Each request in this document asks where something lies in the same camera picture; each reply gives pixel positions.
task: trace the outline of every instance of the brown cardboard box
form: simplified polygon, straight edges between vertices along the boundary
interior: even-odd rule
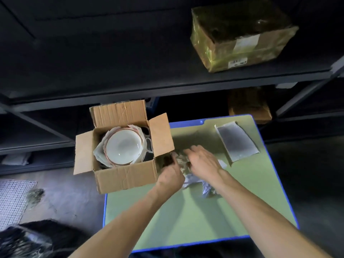
[[[100,194],[152,184],[157,181],[156,157],[174,150],[167,114],[147,120],[144,100],[136,100],[90,108],[94,130],[76,136],[74,175],[93,171]],[[101,169],[93,155],[101,135],[116,126],[129,124],[148,126],[154,159],[142,163]]]
[[[276,58],[299,29],[270,0],[192,8],[191,42],[209,72]]]
[[[251,114],[257,124],[266,124],[272,119],[264,93],[259,87],[229,90],[228,110],[230,116]]]

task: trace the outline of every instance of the hand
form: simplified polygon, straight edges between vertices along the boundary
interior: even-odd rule
[[[175,152],[172,152],[171,155],[173,163],[162,169],[156,184],[159,190],[166,194],[168,198],[181,189],[185,181],[185,177],[180,171],[180,166],[176,159],[178,155]]]
[[[229,175],[222,169],[217,158],[201,145],[191,146],[190,149],[185,149],[184,153],[191,162],[191,172],[212,186],[223,181],[224,176]]]

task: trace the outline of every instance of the blue table edge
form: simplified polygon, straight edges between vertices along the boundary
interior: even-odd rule
[[[237,116],[251,116],[251,118],[253,119],[252,115],[250,114],[243,114],[243,115],[236,115],[236,116],[225,116],[225,117],[217,117],[217,118],[208,118],[208,119],[220,119],[220,118],[228,118],[228,117],[237,117]],[[187,120],[187,121],[178,121],[178,122],[171,122],[170,123],[170,128],[171,129],[174,129],[174,128],[184,128],[184,127],[187,127],[187,126],[199,126],[199,125],[203,125],[204,124],[204,121],[206,121],[207,119],[195,119],[195,120]],[[258,133],[259,133],[259,136],[260,136],[260,139],[262,140],[263,142],[263,145],[264,145],[264,148],[269,156],[269,159],[270,159],[270,162],[271,164],[273,165],[273,170],[275,170],[275,173],[276,173],[276,176],[277,176],[277,179],[278,179],[278,182],[280,183],[281,185],[281,188],[282,188],[282,191],[283,191],[283,194],[284,196],[286,197],[286,201],[289,205],[289,208],[290,208],[290,211],[291,213],[293,214],[293,217],[294,217],[294,220],[295,220],[295,223],[296,223],[296,227],[297,229],[300,229],[299,228],[299,223],[296,219],[296,216],[295,216],[295,213],[293,211],[293,208],[291,207],[291,204],[289,202],[289,199],[288,197],[286,196],[286,191],[284,190],[283,186],[282,186],[282,183],[281,183],[281,180],[278,176],[278,173],[276,171],[276,168],[275,168],[275,165],[273,164],[273,161],[270,157],[270,154],[268,152],[268,150],[266,149],[265,147],[265,143],[264,143],[264,140],[263,138],[261,137],[261,134],[259,132],[259,129],[258,129]],[[105,214],[106,214],[106,203],[107,203],[107,194],[105,194],[105,204],[104,204],[104,216],[103,216],[103,227],[105,226]],[[140,249],[140,250],[134,250],[132,251],[132,253],[134,252],[148,252],[148,251],[153,251],[153,250],[161,250],[161,249],[168,249],[168,248],[174,248],[174,247],[180,247],[180,246],[190,246],[190,245],[197,245],[197,244],[201,244],[201,243],[215,243],[215,242],[220,242],[220,241],[225,241],[225,240],[235,240],[235,239],[243,239],[243,238],[249,238],[250,236],[249,235],[242,235],[242,236],[234,236],[234,237],[229,237],[229,238],[221,238],[221,239],[215,239],[215,240],[209,240],[209,241],[200,241],[200,242],[192,242],[192,243],[183,243],[183,244],[179,244],[179,245],[170,245],[170,246],[162,246],[162,247],[154,247],[154,248],[147,248],[147,249]]]

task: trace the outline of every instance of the white bowl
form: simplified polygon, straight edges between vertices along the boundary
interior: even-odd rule
[[[115,132],[105,146],[107,158],[118,165],[128,165],[142,152],[142,140],[139,134],[131,129]]]

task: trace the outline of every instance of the white sticker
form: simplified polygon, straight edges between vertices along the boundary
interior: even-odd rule
[[[237,59],[237,60],[232,60],[232,61],[228,62],[228,69],[236,67],[236,66],[244,65],[246,63],[247,63],[247,57]]]
[[[258,44],[260,34],[237,39],[233,53],[251,52]]]

